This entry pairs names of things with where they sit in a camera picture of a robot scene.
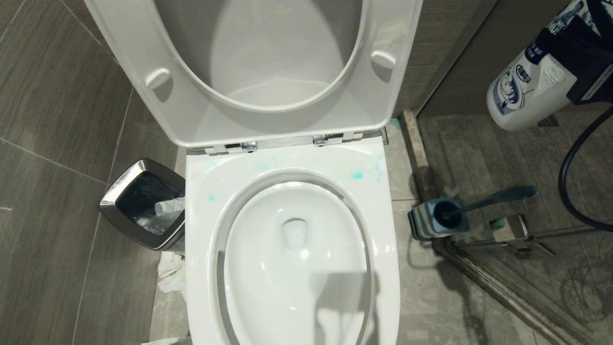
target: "trash can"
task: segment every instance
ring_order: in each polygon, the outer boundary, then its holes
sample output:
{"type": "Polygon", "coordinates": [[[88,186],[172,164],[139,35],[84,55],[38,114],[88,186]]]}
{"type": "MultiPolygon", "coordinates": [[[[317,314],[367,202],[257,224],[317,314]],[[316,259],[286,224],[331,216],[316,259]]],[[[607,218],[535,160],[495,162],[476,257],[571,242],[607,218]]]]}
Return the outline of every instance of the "trash can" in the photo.
{"type": "Polygon", "coordinates": [[[109,188],[100,211],[141,245],[185,254],[185,180],[171,169],[137,161],[109,188]]]}

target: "toilet lid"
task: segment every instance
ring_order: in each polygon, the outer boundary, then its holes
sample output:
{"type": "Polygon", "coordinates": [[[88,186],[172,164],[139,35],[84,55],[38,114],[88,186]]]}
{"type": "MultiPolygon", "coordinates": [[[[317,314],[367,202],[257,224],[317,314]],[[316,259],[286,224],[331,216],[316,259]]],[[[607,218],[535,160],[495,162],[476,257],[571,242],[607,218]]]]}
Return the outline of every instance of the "toilet lid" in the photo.
{"type": "Polygon", "coordinates": [[[358,343],[371,300],[366,251],[359,220],[328,189],[285,182],[259,192],[225,248],[225,308],[238,343],[358,343]]]}
{"type": "Polygon", "coordinates": [[[421,9],[421,0],[86,3],[168,137],[194,149],[383,127],[421,9]]]}

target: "seat hinge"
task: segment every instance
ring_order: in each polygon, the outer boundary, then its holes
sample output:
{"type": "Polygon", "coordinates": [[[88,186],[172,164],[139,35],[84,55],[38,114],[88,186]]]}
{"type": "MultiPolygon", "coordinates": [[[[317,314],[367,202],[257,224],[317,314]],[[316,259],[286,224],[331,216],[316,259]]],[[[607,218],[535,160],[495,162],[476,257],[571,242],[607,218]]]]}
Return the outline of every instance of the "seat hinge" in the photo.
{"type": "MultiPolygon", "coordinates": [[[[201,152],[202,149],[192,149],[191,151],[201,152]]],[[[204,153],[211,156],[227,155],[233,153],[251,153],[255,151],[257,151],[256,141],[241,142],[239,144],[216,145],[204,148],[204,153]]]]}
{"type": "Polygon", "coordinates": [[[343,133],[339,134],[323,134],[323,135],[314,135],[313,136],[313,145],[316,146],[324,146],[324,145],[334,145],[340,144],[343,142],[343,133]]]}

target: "white bottle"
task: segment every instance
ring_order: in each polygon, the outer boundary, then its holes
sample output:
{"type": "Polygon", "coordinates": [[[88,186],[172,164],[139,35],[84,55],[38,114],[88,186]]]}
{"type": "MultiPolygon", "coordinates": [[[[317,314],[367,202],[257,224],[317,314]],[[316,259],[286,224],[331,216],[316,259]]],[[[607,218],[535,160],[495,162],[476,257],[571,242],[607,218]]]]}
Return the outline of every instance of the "white bottle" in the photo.
{"type": "MultiPolygon", "coordinates": [[[[613,6],[606,1],[603,6],[613,14],[613,6]]],[[[575,16],[599,34],[585,0],[569,2],[547,29],[555,35],[575,16]]],[[[571,101],[566,94],[576,81],[577,77],[533,42],[492,82],[487,90],[487,107],[500,127],[521,130],[568,105],[571,101]]]]}

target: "white toilet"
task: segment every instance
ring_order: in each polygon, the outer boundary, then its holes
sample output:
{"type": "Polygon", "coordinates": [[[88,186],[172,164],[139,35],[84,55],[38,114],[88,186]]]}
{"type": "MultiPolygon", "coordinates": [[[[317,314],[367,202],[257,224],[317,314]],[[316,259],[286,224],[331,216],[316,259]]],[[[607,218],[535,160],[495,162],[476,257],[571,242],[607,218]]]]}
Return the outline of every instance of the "white toilet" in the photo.
{"type": "Polygon", "coordinates": [[[383,140],[421,0],[86,0],[190,149],[189,327],[204,344],[394,344],[383,140]]]}

